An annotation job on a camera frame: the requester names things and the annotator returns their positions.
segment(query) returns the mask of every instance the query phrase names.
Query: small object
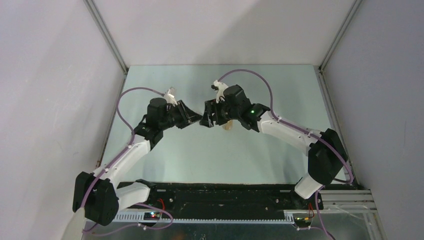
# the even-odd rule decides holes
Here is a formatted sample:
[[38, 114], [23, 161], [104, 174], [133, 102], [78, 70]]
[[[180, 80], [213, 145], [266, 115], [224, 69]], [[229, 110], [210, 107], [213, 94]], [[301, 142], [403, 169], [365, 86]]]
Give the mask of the small object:
[[308, 228], [311, 226], [312, 222], [308, 221], [307, 218], [298, 217], [294, 220], [294, 224], [296, 224], [298, 228]]
[[229, 131], [233, 128], [233, 120], [229, 120], [227, 123], [222, 125], [222, 128]]
[[175, 100], [175, 92], [176, 91], [177, 90], [175, 88], [171, 87], [163, 95], [163, 98], [166, 100], [166, 102], [168, 104], [172, 104], [173, 106], [178, 105], [177, 100]]

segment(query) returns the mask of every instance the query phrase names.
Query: tabletop surface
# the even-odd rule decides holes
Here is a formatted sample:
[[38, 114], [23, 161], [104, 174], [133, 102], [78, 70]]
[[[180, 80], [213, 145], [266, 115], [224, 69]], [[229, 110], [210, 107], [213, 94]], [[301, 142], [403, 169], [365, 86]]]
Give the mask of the tabletop surface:
[[[216, 97], [214, 80], [234, 69], [262, 75], [274, 95], [274, 110], [292, 122], [325, 131], [330, 128], [324, 100], [312, 65], [152, 65], [131, 66], [123, 90], [147, 87], [165, 92], [203, 114], [204, 102]], [[255, 75], [235, 72], [223, 82], [240, 85], [252, 103], [270, 105], [266, 85]], [[160, 97], [146, 90], [126, 94], [120, 101], [123, 117], [135, 127], [147, 112], [150, 99]], [[110, 162], [125, 146], [131, 133], [116, 116], [102, 163]], [[307, 172], [307, 157], [287, 143], [263, 133], [246, 130], [234, 122], [231, 130], [207, 128], [198, 123], [164, 131], [162, 140], [142, 157], [123, 181], [220, 184], [295, 184]], [[337, 176], [345, 180], [343, 171]]]

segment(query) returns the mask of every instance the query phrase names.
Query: metal frame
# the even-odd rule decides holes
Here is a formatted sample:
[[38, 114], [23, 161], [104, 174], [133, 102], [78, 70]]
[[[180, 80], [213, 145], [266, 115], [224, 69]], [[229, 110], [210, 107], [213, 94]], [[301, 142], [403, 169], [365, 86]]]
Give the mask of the metal frame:
[[327, 64], [330, 61], [330, 58], [332, 57], [335, 49], [337, 48], [337, 45], [339, 44], [340, 40], [342, 39], [343, 35], [345, 35], [346, 30], [348, 29], [349, 25], [351, 24], [352, 19], [357, 14], [359, 7], [361, 6], [363, 0], [355, 0], [353, 2], [352, 6], [349, 9], [349, 12], [347, 13], [346, 18], [344, 19], [343, 23], [341, 24], [339, 30], [337, 31], [330, 48], [328, 49], [327, 53], [324, 56], [324, 59], [322, 60], [321, 64], [319, 65], [319, 69], [321, 72], [325, 70], [327, 67]]
[[[346, 144], [345, 140], [343, 138], [343, 134], [341, 131], [341, 127], [338, 122], [336, 110], [334, 107], [334, 104], [331, 100], [330, 93], [328, 90], [328, 86], [326, 85], [325, 78], [323, 76], [323, 72], [325, 68], [327, 67], [335, 49], [337, 48], [339, 42], [341, 41], [343, 35], [346, 33], [348, 26], [350, 25], [352, 19], [358, 12], [359, 7], [361, 6], [363, 0], [355, 0], [352, 4], [346, 18], [344, 19], [342, 25], [340, 26], [336, 36], [334, 37], [330, 48], [325, 54], [325, 57], [323, 58], [321, 64], [319, 66], [315, 66], [315, 73], [318, 80], [319, 87], [321, 89], [321, 93], [324, 99], [325, 108], [327, 110], [328, 118], [330, 119], [330, 124], [333, 129], [335, 129], [340, 136], [340, 139], [342, 141], [342, 144], [345, 146]], [[119, 64], [122, 72], [124, 73], [124, 79], [122, 81], [121, 88], [124, 87], [125, 80], [127, 78], [128, 73], [128, 66], [125, 64], [125, 61], [119, 52], [119, 49], [113, 40], [111, 33], [109, 32], [94, 0], [84, 0], [84, 3], [87, 6], [88, 11], [90, 12], [91, 16], [93, 17], [93, 20], [95, 21], [96, 25], [98, 26], [100, 33], [104, 37], [108, 47], [110, 48], [113, 56], [115, 57], [117, 63]], [[112, 123], [114, 120], [115, 114], [111, 117], [110, 120], [110, 126], [112, 127]], [[109, 131], [107, 133], [107, 137], [104, 140], [104, 146], [106, 148], [106, 142], [109, 138], [111, 128], [109, 128]], [[353, 167], [353, 170], [355, 170], [354, 165], [352, 165], [352, 162], [349, 161], [351, 166]], [[324, 209], [320, 212], [323, 214], [340, 214], [340, 213], [348, 213], [348, 214], [360, 214], [363, 215], [363, 220], [366, 223], [368, 234], [371, 240], [386, 240], [387, 237], [384, 234], [383, 227], [380, 221], [380, 218], [377, 213], [377, 208], [374, 203], [373, 196], [371, 195], [370, 190], [322, 190], [321, 192], [322, 197], [322, 203], [324, 206]], [[137, 211], [142, 211], [140, 209], [131, 209], [130, 211], [122, 211], [120, 212], [116, 217], [116, 222], [122, 222], [122, 221], [138, 221], [140, 213]], [[286, 214], [289, 217], [293, 218], [293, 214], [305, 214], [307, 213], [306, 210], [287, 210]], [[121, 215], [134, 215], [132, 219], [123, 219]], [[180, 219], [176, 222], [181, 223], [211, 223], [209, 221], [201, 221], [196, 219]], [[273, 221], [272, 223], [281, 224], [281, 223], [289, 223], [290, 221]]]
[[114, 39], [112, 38], [111, 33], [106, 27], [105, 21], [103, 20], [102, 15], [99, 12], [99, 9], [97, 8], [93, 0], [84, 0], [84, 3], [87, 6], [87, 9], [90, 12], [93, 20], [95, 21], [95, 24], [98, 26], [98, 29], [100, 30], [101, 35], [104, 37], [104, 40], [109, 46], [110, 51], [112, 52], [120, 68], [122, 69], [123, 74], [126, 75], [128, 73], [128, 66], [125, 64], [124, 59], [122, 58], [122, 55], [119, 52], [119, 49]]
[[[144, 220], [144, 214], [149, 213], [149, 209], [131, 209], [120, 211], [113, 219], [114, 223], [156, 223], [157, 220]], [[178, 224], [294, 224], [293, 213], [284, 213], [285, 219], [279, 220], [217, 220], [217, 219], [174, 219]], [[162, 219], [161, 223], [169, 223], [171, 220]]]
[[106, 137], [103, 140], [103, 144], [102, 144], [103, 150], [101, 151], [101, 155], [100, 155], [100, 157], [98, 158], [98, 160], [95, 164], [96, 168], [100, 167], [100, 165], [102, 164], [102, 159], [103, 159], [103, 156], [105, 155], [105, 151], [106, 151], [106, 144], [108, 144], [109, 136], [111, 135], [111, 131], [112, 131], [112, 124], [114, 123], [116, 112], [117, 112], [117, 107], [118, 107], [117, 103], [118, 103], [119, 97], [121, 96], [121, 93], [123, 92], [126, 80], [127, 80], [127, 74], [124, 74], [123, 79], [122, 79], [122, 83], [119, 86], [119, 92], [118, 92], [116, 99], [115, 99], [115, 106], [113, 107], [113, 114], [112, 114], [112, 116], [110, 117], [110, 120], [109, 120], [109, 126], [110, 127], [107, 129]]

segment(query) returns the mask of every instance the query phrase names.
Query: cable clip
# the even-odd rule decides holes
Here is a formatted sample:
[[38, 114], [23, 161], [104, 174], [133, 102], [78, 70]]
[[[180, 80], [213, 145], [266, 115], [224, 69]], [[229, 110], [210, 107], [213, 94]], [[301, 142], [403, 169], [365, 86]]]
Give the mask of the cable clip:
[[227, 84], [215, 80], [213, 81], [212, 88], [216, 91], [216, 103], [223, 101], [225, 99], [224, 90], [228, 88]]
[[166, 100], [166, 102], [174, 106], [178, 105], [177, 100], [175, 100], [176, 91], [177, 90], [175, 88], [170, 87], [163, 95], [163, 98]]

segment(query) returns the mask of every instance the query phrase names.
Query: purple cable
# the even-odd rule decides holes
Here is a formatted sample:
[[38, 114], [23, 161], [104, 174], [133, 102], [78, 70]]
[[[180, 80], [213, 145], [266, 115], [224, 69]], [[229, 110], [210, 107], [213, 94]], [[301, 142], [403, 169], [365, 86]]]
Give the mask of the purple cable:
[[89, 229], [85, 230], [83, 229], [82, 232], [85, 234], [88, 234], [89, 232], [91, 232], [93, 229], [97, 228], [99, 224], [96, 222], [93, 226], [91, 226]]
[[[167, 211], [165, 211], [163, 209], [160, 209], [160, 208], [157, 208], [157, 207], [154, 207], [154, 206], [150, 206], [150, 205], [147, 205], [147, 204], [144, 204], [144, 203], [136, 203], [134, 205], [142, 206], [142, 207], [145, 207], [145, 208], [148, 208], [148, 209], [152, 209], [152, 210], [155, 210], [155, 211], [164, 213], [164, 214], [168, 215], [168, 217], [170, 218], [170, 222], [167, 225], [161, 226], [161, 227], [151, 227], [151, 226], [143, 225], [141, 223], [131, 223], [131, 224], [122, 226], [122, 227], [120, 227], [118, 229], [115, 229], [115, 230], [113, 230], [111, 232], [107, 232], [107, 233], [92, 233], [91, 235], [92, 236], [95, 236], [95, 237], [104, 237], [104, 236], [112, 235], [112, 234], [114, 234], [116, 232], [119, 232], [119, 231], [121, 231], [123, 229], [129, 228], [129, 227], [136, 227], [136, 226], [137, 227], [143, 227], [143, 228], [146, 228], [146, 229], [151, 229], [151, 230], [161, 230], [161, 229], [166, 229], [167, 227], [171, 226], [173, 224], [173, 222], [174, 222], [174, 218], [172, 217], [172, 215], [169, 212], [167, 212]], [[97, 224], [95, 224], [94, 226], [92, 226], [89, 230], [84, 231], [84, 233], [88, 233], [89, 231], [93, 230], [95, 228], [95, 226], [97, 226]]]
[[311, 230], [311, 229], [319, 229], [319, 230], [321, 230], [321, 231], [323, 231], [324, 233], [327, 233], [326, 235], [327, 236], [329, 236], [332, 240], [336, 240], [336, 238], [331, 234], [331, 233], [329, 233], [328, 231], [327, 232], [325, 232], [322, 228], [320, 228], [320, 227], [316, 227], [316, 226], [311, 226], [310, 228], [309, 227], [298, 227], [296, 224], [294, 225], [296, 228], [298, 228], [299, 230]]
[[323, 189], [324, 186], [320, 187], [316, 192], [315, 192], [315, 208], [316, 208], [316, 214], [318, 215], [319, 218], [319, 222], [321, 222], [321, 228], [317, 227], [318, 229], [321, 229], [322, 231], [324, 231], [325, 235], [327, 235], [327, 237], [329, 238], [333, 238], [334, 236], [331, 235], [331, 233], [329, 233], [326, 229], [326, 226], [324, 225], [324, 221], [323, 218], [321, 217], [321, 213], [320, 213], [320, 207], [318, 206], [318, 192], [321, 191], [321, 189]]
[[[265, 78], [263, 76], [261, 76], [259, 73], [255, 72], [255, 71], [252, 71], [252, 70], [248, 70], [248, 69], [234, 69], [234, 70], [231, 70], [231, 71], [227, 72], [222, 77], [220, 77], [218, 79], [218, 82], [221, 82], [226, 76], [228, 76], [228, 75], [230, 75], [232, 73], [235, 73], [235, 72], [246, 72], [246, 73], [253, 74], [253, 75], [257, 76], [258, 78], [260, 78], [262, 80], [262, 82], [265, 83], [265, 85], [266, 85], [266, 87], [268, 88], [268, 91], [269, 91], [269, 98], [270, 98], [270, 102], [271, 102], [269, 108], [271, 109], [271, 114], [272, 114], [272, 116], [275, 119], [279, 119], [278, 116], [274, 112], [274, 96], [273, 96], [273, 91], [271, 90], [271, 86], [267, 82], [267, 80], [265, 80]], [[299, 126], [297, 126], [297, 125], [295, 125], [293, 123], [290, 123], [288, 121], [284, 121], [284, 120], [280, 119], [279, 122], [282, 123], [282, 124], [284, 124], [284, 125], [286, 125], [286, 126], [289, 126], [289, 127], [293, 128], [293, 129], [296, 129], [296, 130], [298, 130], [301, 133], [304, 133], [304, 134], [309, 134], [310, 133], [308, 130], [303, 129], [303, 128], [301, 128], [301, 127], [299, 127]], [[341, 182], [341, 183], [351, 184], [354, 181], [354, 175], [352, 174], [351, 169], [349, 168], [348, 164], [345, 162], [345, 160], [343, 159], [343, 157], [336, 151], [336, 149], [334, 149], [333, 146], [331, 146], [325, 140], [321, 139], [319, 136], [317, 136], [317, 135], [315, 135], [313, 133], [311, 133], [310, 136], [312, 136], [314, 139], [317, 139], [318, 141], [320, 141], [321, 143], [323, 143], [325, 146], [327, 146], [337, 156], [337, 158], [341, 161], [341, 163], [343, 164], [343, 166], [346, 168], [347, 173], [349, 174], [349, 180], [347, 180], [347, 181], [340, 180], [340, 179], [335, 179], [335, 180], [338, 181], [338, 182]]]
[[[271, 109], [271, 114], [272, 114], [272, 116], [275, 118], [275, 119], [279, 119], [278, 118], [278, 116], [275, 114], [275, 112], [274, 112], [274, 96], [273, 96], [273, 91], [271, 90], [271, 86], [270, 86], [270, 84], [267, 82], [267, 80], [265, 80], [265, 78], [263, 77], [263, 76], [261, 76], [259, 73], [257, 73], [257, 72], [255, 72], [255, 71], [252, 71], [252, 70], [248, 70], [248, 69], [234, 69], [234, 70], [231, 70], [231, 71], [229, 71], [229, 72], [227, 72], [226, 74], [224, 74], [222, 77], [220, 77], [219, 79], [218, 79], [218, 82], [221, 82], [226, 76], [228, 76], [228, 75], [230, 75], [230, 74], [232, 74], [232, 73], [236, 73], [236, 72], [246, 72], [246, 73], [250, 73], [250, 74], [253, 74], [253, 75], [255, 75], [255, 76], [257, 76], [258, 78], [260, 78], [261, 80], [262, 80], [262, 82], [264, 82], [265, 83], [265, 85], [266, 85], [266, 87], [268, 88], [268, 91], [269, 91], [269, 98], [270, 98], [270, 109]], [[279, 122], [280, 123], [282, 123], [282, 124], [284, 124], [284, 125], [286, 125], [286, 126], [289, 126], [289, 127], [291, 127], [291, 128], [293, 128], [293, 129], [296, 129], [296, 130], [298, 130], [299, 132], [301, 132], [301, 133], [304, 133], [304, 134], [309, 134], [310, 132], [308, 131], [308, 130], [306, 130], [306, 129], [303, 129], [303, 128], [301, 128], [301, 127], [299, 127], [299, 126], [297, 126], [297, 125], [295, 125], [295, 124], [292, 124], [292, 123], [290, 123], [290, 122], [287, 122], [287, 121], [284, 121], [284, 120], [282, 120], [282, 119], [280, 119], [279, 120]], [[340, 162], [343, 164], [343, 166], [344, 166], [344, 168], [347, 170], [347, 173], [349, 174], [349, 180], [347, 180], [347, 181], [344, 181], [344, 180], [340, 180], [340, 179], [337, 179], [337, 178], [335, 178], [334, 180], [335, 181], [337, 181], [337, 182], [341, 182], [341, 183], [346, 183], [346, 184], [351, 184], [351, 183], [353, 183], [353, 181], [354, 181], [354, 175], [352, 174], [352, 170], [349, 168], [349, 166], [348, 166], [348, 164], [346, 163], [346, 161], [343, 159], [343, 157], [337, 152], [337, 150], [333, 147], [333, 146], [331, 146], [327, 141], [325, 141], [325, 140], [323, 140], [323, 139], [321, 139], [319, 136], [317, 136], [317, 135], [315, 135], [315, 134], [313, 134], [313, 133], [311, 133], [310, 134], [314, 139], [316, 139], [316, 140], [318, 140], [318, 141], [320, 141], [321, 143], [323, 143], [327, 148], [329, 148], [336, 156], [337, 156], [337, 158], [340, 160]], [[331, 233], [329, 233], [327, 230], [326, 230], [326, 227], [324, 226], [324, 222], [323, 222], [323, 220], [322, 220], [322, 217], [321, 217], [321, 214], [320, 214], [320, 208], [318, 207], [318, 192], [321, 190], [321, 189], [323, 189], [324, 188], [324, 186], [322, 186], [320, 189], [318, 189], [316, 192], [315, 192], [315, 206], [316, 206], [316, 213], [318, 214], [318, 217], [319, 217], [319, 220], [320, 220], [320, 222], [321, 222], [321, 226], [322, 226], [322, 228], [319, 228], [319, 227], [314, 227], [314, 228], [317, 228], [317, 229], [320, 229], [320, 230], [322, 230], [322, 231], [324, 231], [324, 233], [329, 237], [329, 238], [332, 238], [332, 239], [335, 239], [334, 238], [334, 236], [333, 235], [331, 235]]]
[[[135, 135], [136, 134], [134, 133], [133, 127], [131, 127], [131, 125], [122, 117], [121, 112], [119, 110], [119, 103], [120, 103], [122, 97], [125, 94], [127, 94], [128, 92], [134, 91], [134, 90], [148, 90], [148, 91], [154, 92], [155, 94], [159, 94], [161, 96], [164, 96], [164, 94], [161, 93], [161, 92], [159, 92], [159, 91], [156, 91], [156, 90], [151, 89], [151, 88], [148, 88], [148, 87], [142, 87], [142, 86], [133, 87], [133, 88], [130, 88], [130, 89], [124, 91], [123, 93], [121, 93], [121, 95], [118, 98], [118, 101], [116, 102], [116, 112], [117, 112], [119, 118], [122, 120], [122, 122], [131, 130], [131, 139], [129, 141], [129, 145], [132, 145], [134, 143], [134, 138], [135, 138]], [[125, 147], [124, 149], [122, 149], [122, 151], [120, 151], [120, 153], [118, 153], [118, 155], [116, 155], [116, 157], [114, 159], [112, 159], [112, 161], [110, 161], [109, 164], [106, 165], [106, 167], [104, 167], [101, 170], [101, 172], [95, 177], [95, 179], [90, 184], [90, 186], [88, 187], [87, 191], [85, 192], [85, 195], [84, 195], [84, 198], [82, 199], [80, 208], [84, 208], [86, 206], [87, 199], [89, 198], [89, 195], [90, 195], [91, 191], [93, 190], [94, 185], [97, 183], [97, 181], [100, 179], [100, 177], [103, 174], [105, 174], [105, 172], [106, 172], [105, 169], [111, 168], [116, 163], [116, 161], [118, 161], [118, 159], [120, 157], [122, 157], [122, 155], [124, 155], [127, 152], [127, 150], [128, 150], [128, 147]]]

